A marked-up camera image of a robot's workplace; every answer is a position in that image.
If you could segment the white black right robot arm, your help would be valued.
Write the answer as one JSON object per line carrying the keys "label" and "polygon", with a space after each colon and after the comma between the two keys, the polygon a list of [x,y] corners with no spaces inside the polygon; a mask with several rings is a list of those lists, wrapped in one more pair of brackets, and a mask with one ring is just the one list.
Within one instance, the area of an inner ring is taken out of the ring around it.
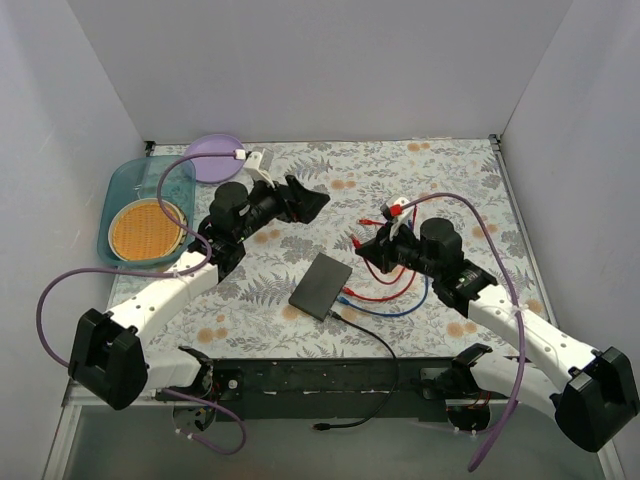
{"label": "white black right robot arm", "polygon": [[528,310],[518,310],[506,289],[465,259],[462,239],[442,218],[424,221],[418,235],[388,223],[357,247],[381,272],[406,267],[431,278],[447,307],[514,347],[525,348],[519,402],[553,418],[575,445],[602,449],[639,413],[631,362],[614,347],[604,351],[571,338]]}

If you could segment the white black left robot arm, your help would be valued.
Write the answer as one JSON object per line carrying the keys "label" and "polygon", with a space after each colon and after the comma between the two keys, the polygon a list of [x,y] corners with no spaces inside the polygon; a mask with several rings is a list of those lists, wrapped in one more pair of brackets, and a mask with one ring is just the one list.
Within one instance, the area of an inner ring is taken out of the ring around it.
{"label": "white black left robot arm", "polygon": [[308,224],[329,195],[306,189],[294,176],[284,183],[238,182],[219,186],[193,241],[169,270],[125,302],[105,313],[87,311],[79,320],[69,376],[115,410],[146,390],[175,387],[193,400],[213,386],[213,362],[205,354],[179,347],[160,355],[146,348],[160,330],[192,300],[216,287],[245,255],[244,242],[277,219]]}

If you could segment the black network switch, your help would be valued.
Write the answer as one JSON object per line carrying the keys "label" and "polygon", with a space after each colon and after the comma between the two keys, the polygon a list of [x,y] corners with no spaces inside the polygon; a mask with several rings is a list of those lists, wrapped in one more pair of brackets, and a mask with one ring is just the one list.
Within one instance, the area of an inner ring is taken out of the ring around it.
{"label": "black network switch", "polygon": [[324,321],[352,274],[352,268],[319,253],[289,297],[289,304]]}

